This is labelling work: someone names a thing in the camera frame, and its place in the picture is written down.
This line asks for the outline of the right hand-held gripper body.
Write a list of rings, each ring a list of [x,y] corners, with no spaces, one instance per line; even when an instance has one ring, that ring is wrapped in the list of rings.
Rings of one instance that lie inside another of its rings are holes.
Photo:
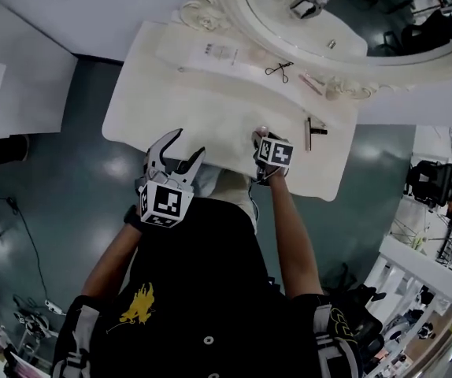
[[[256,183],[267,186],[272,176],[286,176],[291,166],[294,146],[286,139],[270,131],[259,131],[261,143],[254,150],[254,163],[257,166]]]

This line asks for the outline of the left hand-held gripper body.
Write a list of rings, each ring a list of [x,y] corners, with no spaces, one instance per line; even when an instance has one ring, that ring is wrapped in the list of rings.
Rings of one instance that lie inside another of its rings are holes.
[[[183,221],[194,197],[194,188],[187,178],[153,166],[147,168],[135,186],[139,194],[140,221],[163,228],[172,228]]]

